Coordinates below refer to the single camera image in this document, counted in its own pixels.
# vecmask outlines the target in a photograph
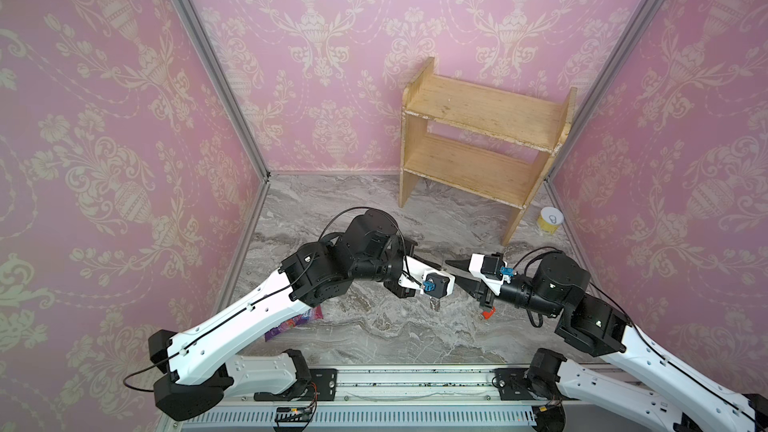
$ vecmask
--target marble floor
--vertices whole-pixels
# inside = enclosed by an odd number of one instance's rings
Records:
[[[551,205],[542,188],[507,247],[499,245],[508,207],[428,180],[420,180],[404,208],[397,205],[398,176],[272,176],[264,210],[235,287],[233,301],[252,290],[280,261],[317,240],[341,210],[371,206],[390,212],[417,253],[434,262],[468,258],[474,252],[504,252],[516,260],[554,245],[571,253],[562,228],[554,235],[536,226],[541,207]],[[355,213],[335,222],[344,231]],[[346,295],[322,304],[323,320],[253,342],[243,353],[278,354],[298,348],[311,364],[526,364],[540,348],[594,362],[554,334],[555,320],[533,328],[526,313],[496,303],[489,319],[461,289],[437,305],[418,295],[398,299],[375,282],[355,281]]]

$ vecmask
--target pink damask wallpaper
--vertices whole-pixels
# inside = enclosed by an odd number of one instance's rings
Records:
[[[208,316],[259,178],[169,0],[0,0],[0,104],[0,430],[154,430],[122,378]]]
[[[402,88],[428,56],[441,75],[583,94],[639,1],[194,0],[273,171],[396,170]]]
[[[554,184],[607,292],[768,393],[768,0],[666,0]]]

